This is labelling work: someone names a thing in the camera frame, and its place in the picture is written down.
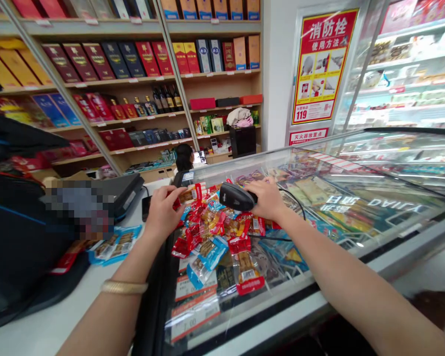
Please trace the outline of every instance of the cashier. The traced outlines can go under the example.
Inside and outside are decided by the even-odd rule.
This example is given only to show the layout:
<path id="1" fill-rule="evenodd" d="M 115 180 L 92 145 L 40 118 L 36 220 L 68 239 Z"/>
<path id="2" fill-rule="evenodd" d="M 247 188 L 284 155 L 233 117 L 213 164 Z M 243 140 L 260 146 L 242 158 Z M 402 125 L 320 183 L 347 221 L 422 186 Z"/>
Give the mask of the cashier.
<path id="1" fill-rule="evenodd" d="M 288 233 L 324 297 L 378 355 L 445 355 L 445 333 L 376 272 L 286 207 L 273 178 L 254 181 L 245 189 L 258 197 L 252 212 Z M 154 192 L 143 236 L 104 282 L 58 355 L 127 355 L 148 273 L 180 221 L 184 206 L 175 211 L 173 203 L 185 190 L 164 186 Z"/>

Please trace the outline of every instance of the glass freezer lid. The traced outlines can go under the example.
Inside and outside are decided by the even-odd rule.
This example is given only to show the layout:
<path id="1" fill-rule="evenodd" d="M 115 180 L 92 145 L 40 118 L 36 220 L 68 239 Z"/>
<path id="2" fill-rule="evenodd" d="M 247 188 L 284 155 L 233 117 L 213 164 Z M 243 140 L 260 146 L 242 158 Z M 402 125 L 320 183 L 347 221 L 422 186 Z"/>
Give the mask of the glass freezer lid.
<path id="1" fill-rule="evenodd" d="M 349 160 L 301 148 L 287 147 L 206 166 L 194 170 L 193 180 L 207 187 L 227 179 L 245 185 L 264 176 L 274 177 L 280 188 L 297 198 L 308 223 L 365 263 L 445 212 L 445 196 Z M 302 213 L 290 195 L 282 192 L 282 196 L 288 206 Z M 289 238 L 283 230 L 271 228 L 266 224 L 266 236 Z M 251 244 L 251 258 L 260 267 L 265 284 L 244 296 L 235 288 L 230 254 L 200 291 L 185 276 L 188 261 L 172 257 L 165 355 L 188 350 L 205 353 L 317 291 L 293 243 L 252 238 Z"/>

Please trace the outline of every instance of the fire hydrant instruction poster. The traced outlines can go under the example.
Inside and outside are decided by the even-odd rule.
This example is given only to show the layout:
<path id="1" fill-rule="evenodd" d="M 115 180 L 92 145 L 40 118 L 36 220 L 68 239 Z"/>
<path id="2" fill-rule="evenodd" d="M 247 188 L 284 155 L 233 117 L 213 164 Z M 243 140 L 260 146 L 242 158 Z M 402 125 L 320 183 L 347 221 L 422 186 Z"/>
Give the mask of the fire hydrant instruction poster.
<path id="1" fill-rule="evenodd" d="M 303 19 L 292 125 L 331 119 L 357 12 Z"/>

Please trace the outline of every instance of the glass door refrigerator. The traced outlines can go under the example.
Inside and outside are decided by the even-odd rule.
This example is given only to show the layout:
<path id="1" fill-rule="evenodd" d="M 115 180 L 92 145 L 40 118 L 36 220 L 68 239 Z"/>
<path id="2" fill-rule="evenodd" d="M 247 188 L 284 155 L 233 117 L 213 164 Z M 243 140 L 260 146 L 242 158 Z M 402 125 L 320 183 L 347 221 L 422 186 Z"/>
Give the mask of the glass door refrigerator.
<path id="1" fill-rule="evenodd" d="M 229 179 L 244 186 L 264 177 L 296 198 L 282 192 L 314 229 L 388 280 L 445 246 L 445 129 L 344 133 L 195 169 L 177 185 Z M 288 238 L 260 219 L 251 229 L 261 234 L 261 224 L 264 236 Z M 243 269 L 234 272 L 230 253 L 196 289 L 187 275 L 191 260 L 172 256 L 181 236 L 179 229 L 169 237 L 154 265 L 134 355 L 273 352 L 333 312 L 293 243 L 250 238 L 259 275 L 241 293 Z"/>

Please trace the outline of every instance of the person's right hand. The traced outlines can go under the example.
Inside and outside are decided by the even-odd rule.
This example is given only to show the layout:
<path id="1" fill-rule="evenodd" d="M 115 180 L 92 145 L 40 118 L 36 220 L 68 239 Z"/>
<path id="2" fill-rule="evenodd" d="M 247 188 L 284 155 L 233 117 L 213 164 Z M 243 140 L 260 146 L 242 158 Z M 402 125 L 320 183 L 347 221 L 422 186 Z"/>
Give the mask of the person's right hand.
<path id="1" fill-rule="evenodd" d="M 284 212 L 290 209 L 283 203 L 277 183 L 272 177 L 253 181 L 244 190 L 257 195 L 257 204 L 252 209 L 254 215 L 278 222 Z"/>

